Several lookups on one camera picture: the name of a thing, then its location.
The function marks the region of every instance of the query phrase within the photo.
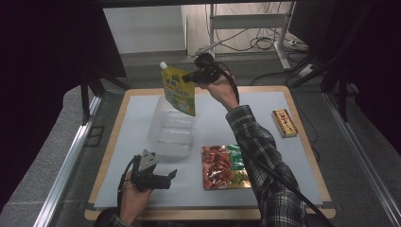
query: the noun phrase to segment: metal frame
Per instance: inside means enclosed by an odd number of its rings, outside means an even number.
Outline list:
[[[47,226],[50,220],[53,218],[56,207],[59,204],[62,192],[64,191],[64,188],[68,183],[71,172],[75,166],[80,152],[82,151],[85,138],[88,135],[89,129],[91,129],[92,123],[94,121],[93,115],[96,113],[97,107],[99,106],[100,102],[101,98],[97,96],[94,97],[94,99],[92,100],[90,107],[91,117],[89,118],[89,121],[86,125],[81,125],[79,127],[77,135],[74,138],[71,148],[68,150],[67,156],[65,157],[64,162],[61,166],[60,172],[57,175],[56,180],[53,183],[53,186],[51,187],[46,200],[44,201],[44,206],[42,207],[42,210],[39,213],[39,216],[33,226]]]
[[[280,37],[277,42],[274,42],[274,48],[277,52],[279,60],[283,65],[284,70],[290,70],[291,66],[287,60],[283,50],[283,42],[286,38],[286,33],[291,19],[292,11],[295,2],[291,2],[286,13],[276,14],[247,14],[247,15],[215,15],[214,5],[210,5],[210,34],[209,44],[215,43],[215,29],[241,29],[241,28],[272,28],[281,27]],[[209,51],[212,56],[215,56],[215,48]]]
[[[384,211],[389,216],[392,226],[401,226],[401,212],[396,200],[392,196],[392,193],[389,191],[387,186],[383,183],[380,176],[376,172],[374,166],[369,160],[369,157],[366,155],[363,146],[359,143],[349,123],[345,122],[337,111],[336,100],[333,98],[333,96],[328,95],[327,93],[323,93],[323,96],[327,101],[331,113],[339,124],[345,139],[347,140],[352,151],[356,155],[357,161],[359,162],[360,167],[362,168],[366,178],[371,184],[372,189],[374,190],[377,198],[382,204]]]

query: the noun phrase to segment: plaid shirt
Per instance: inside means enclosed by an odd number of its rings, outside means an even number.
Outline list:
[[[283,162],[270,132],[255,120],[249,106],[240,106],[226,115],[241,147],[244,166],[261,214],[260,226],[305,226],[305,208],[298,197],[277,182],[263,166],[269,167],[293,186],[298,187],[294,175]]]

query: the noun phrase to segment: aluminum rail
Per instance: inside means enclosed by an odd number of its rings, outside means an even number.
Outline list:
[[[355,136],[351,126],[342,120],[342,117],[337,111],[337,104],[335,99],[331,95],[328,95],[326,93],[323,93],[323,96],[327,100],[331,113],[336,118],[336,121],[339,124],[340,129],[344,134],[348,144],[356,155],[357,161],[359,162],[360,167],[362,168],[363,172],[366,175],[366,178],[371,184],[372,189],[376,193],[380,203],[387,213],[392,223],[392,226],[401,226],[401,213],[397,202],[395,201],[387,186],[381,180],[380,176],[377,174],[374,166],[369,160],[369,157],[366,155],[363,146],[359,143],[357,137]]]
[[[101,98],[97,96],[94,97],[94,99],[92,100],[90,106],[91,117],[86,125],[79,127],[77,135],[74,138],[71,148],[68,150],[59,174],[57,175],[56,180],[53,183],[53,186],[51,187],[46,200],[44,201],[44,206],[42,207],[42,210],[39,213],[39,216],[37,217],[36,222],[33,226],[47,226],[50,220],[53,218],[56,207],[59,204],[62,192],[64,191],[64,188],[68,183],[71,172],[75,166],[75,163],[77,162],[80,152],[82,151],[85,138],[89,133],[89,129],[91,129],[92,123],[94,121],[93,115],[96,113],[100,101]]]

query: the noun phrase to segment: wall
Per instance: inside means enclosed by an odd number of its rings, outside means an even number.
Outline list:
[[[104,9],[120,54],[185,50],[181,6]]]

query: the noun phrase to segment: yellow pouch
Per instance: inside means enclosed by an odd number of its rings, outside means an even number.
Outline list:
[[[166,100],[178,111],[195,116],[195,84],[185,83],[183,76],[189,74],[182,69],[161,62]]]

